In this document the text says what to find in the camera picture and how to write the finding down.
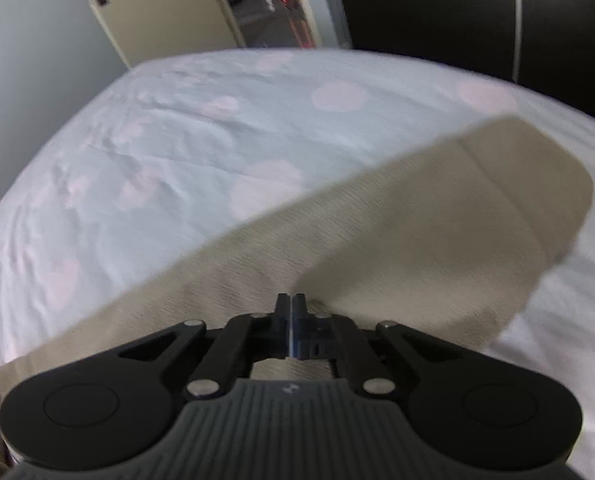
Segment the beige fleece zip hoodie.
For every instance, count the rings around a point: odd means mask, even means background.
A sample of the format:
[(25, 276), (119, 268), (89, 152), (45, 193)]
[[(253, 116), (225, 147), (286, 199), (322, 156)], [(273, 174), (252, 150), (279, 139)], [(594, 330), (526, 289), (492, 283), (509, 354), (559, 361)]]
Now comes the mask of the beige fleece zip hoodie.
[[(513, 117), (260, 218), (0, 366), (0, 479), (570, 479), (583, 412), (484, 356), (573, 245), (584, 165)], [(276, 297), (351, 318), (390, 373), (363, 396), (327, 360), (258, 361), (215, 399), (186, 384)]]

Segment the polka dot bed sheet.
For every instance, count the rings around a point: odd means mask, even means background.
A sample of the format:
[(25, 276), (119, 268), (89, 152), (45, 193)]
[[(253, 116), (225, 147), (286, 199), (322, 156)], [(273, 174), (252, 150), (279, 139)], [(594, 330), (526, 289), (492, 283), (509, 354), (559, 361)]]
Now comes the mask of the polka dot bed sheet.
[[(586, 166), (595, 119), (515, 84), (343, 50), (139, 65), (44, 146), (0, 202), (0, 365), (239, 224), (505, 115)], [(595, 479), (595, 200), (576, 248), (491, 346), (581, 401), (571, 462)]]

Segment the cream room door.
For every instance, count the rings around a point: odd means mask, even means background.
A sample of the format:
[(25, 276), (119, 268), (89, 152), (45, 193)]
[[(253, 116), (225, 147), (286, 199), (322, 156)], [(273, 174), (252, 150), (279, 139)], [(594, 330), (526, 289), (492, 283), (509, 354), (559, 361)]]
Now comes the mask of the cream room door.
[(88, 0), (122, 62), (242, 48), (228, 0)]

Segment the orange chair in hallway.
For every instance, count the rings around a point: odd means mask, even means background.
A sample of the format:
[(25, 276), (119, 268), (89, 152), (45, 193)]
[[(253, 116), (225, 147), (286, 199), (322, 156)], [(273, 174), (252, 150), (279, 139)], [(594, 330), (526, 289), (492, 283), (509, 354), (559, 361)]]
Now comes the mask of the orange chair in hallway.
[(310, 49), (315, 46), (311, 29), (302, 9), (301, 0), (280, 0), (288, 13), (288, 24), (291, 27), (297, 45), (302, 49)]

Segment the black wardrobe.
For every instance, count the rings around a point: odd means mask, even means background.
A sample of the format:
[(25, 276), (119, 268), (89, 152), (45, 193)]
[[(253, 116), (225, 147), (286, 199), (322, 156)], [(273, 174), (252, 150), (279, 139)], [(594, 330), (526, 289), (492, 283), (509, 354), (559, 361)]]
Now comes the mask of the black wardrobe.
[(595, 0), (341, 0), (354, 49), (512, 81), (595, 118)]

